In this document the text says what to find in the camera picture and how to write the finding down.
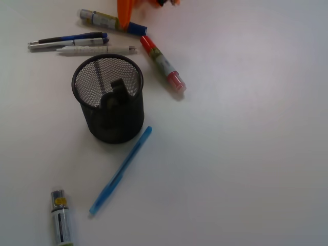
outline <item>blue ballpoint pen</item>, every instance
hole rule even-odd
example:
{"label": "blue ballpoint pen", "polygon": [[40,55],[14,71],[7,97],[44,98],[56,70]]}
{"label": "blue ballpoint pen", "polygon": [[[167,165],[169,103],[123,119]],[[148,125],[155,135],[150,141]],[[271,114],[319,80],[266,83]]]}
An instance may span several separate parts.
{"label": "blue ballpoint pen", "polygon": [[95,215],[98,210],[100,209],[101,205],[105,202],[105,200],[112,194],[113,190],[117,186],[117,184],[120,182],[120,180],[123,177],[124,171],[127,169],[129,164],[131,163],[133,157],[136,155],[140,147],[144,144],[144,142],[149,137],[150,133],[152,132],[151,127],[147,127],[145,132],[142,134],[138,142],[135,144],[131,152],[128,154],[128,156],[125,158],[117,172],[114,174],[112,179],[109,181],[109,183],[105,186],[105,188],[102,190],[102,192],[99,194],[98,198],[96,199],[95,203],[92,205],[91,209],[89,210],[90,214]]}
{"label": "blue ballpoint pen", "polygon": [[46,39],[40,39],[38,41],[30,42],[29,45],[37,45],[37,44],[46,44],[52,42],[60,42],[60,41],[68,41],[68,40],[76,40],[76,39],[86,39],[86,38],[106,38],[107,33],[103,32],[89,32],[79,35],[72,36],[64,36],[64,37],[52,37]]}

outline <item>orange object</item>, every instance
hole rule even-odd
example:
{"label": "orange object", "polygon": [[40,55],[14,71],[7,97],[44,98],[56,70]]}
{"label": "orange object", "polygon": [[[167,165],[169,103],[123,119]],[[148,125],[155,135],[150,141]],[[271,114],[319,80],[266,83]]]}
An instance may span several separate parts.
{"label": "orange object", "polygon": [[[117,0],[118,20],[122,28],[126,28],[129,25],[132,9],[140,6],[143,2],[148,2],[155,8],[160,7],[158,0]],[[180,0],[171,0],[171,3],[180,5]]]}
{"label": "orange object", "polygon": [[122,28],[126,28],[130,23],[134,4],[135,0],[117,0],[118,21]]}

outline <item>blue marker cap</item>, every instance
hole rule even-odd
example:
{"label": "blue marker cap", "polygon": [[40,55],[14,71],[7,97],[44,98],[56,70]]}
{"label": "blue marker cap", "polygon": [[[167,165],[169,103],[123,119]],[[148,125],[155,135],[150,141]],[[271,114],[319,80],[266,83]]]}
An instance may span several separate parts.
{"label": "blue marker cap", "polygon": [[147,33],[147,27],[130,22],[127,33],[144,36]]}

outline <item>red cap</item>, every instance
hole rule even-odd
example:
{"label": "red cap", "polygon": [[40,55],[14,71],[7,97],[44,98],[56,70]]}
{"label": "red cap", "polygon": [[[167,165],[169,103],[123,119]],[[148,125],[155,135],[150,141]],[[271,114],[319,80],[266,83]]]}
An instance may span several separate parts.
{"label": "red cap", "polygon": [[152,49],[156,48],[156,45],[146,35],[141,37],[140,42],[142,43],[142,46],[147,51],[147,53],[149,53]]}
{"label": "red cap", "polygon": [[178,93],[183,93],[186,90],[185,82],[183,82],[177,71],[168,75],[168,81]]}

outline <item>pen cap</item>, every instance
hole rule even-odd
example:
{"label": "pen cap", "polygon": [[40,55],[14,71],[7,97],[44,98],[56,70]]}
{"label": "pen cap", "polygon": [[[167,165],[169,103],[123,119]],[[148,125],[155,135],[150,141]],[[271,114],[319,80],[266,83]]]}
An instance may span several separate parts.
{"label": "pen cap", "polygon": [[72,79],[90,132],[118,144],[132,139],[144,123],[140,68],[122,55],[102,54],[82,63]]}
{"label": "pen cap", "polygon": [[177,71],[171,72],[167,79],[178,93],[182,93],[186,90],[186,84],[183,82]]}
{"label": "pen cap", "polygon": [[130,22],[127,28],[127,33],[143,36],[147,33],[147,27]]}

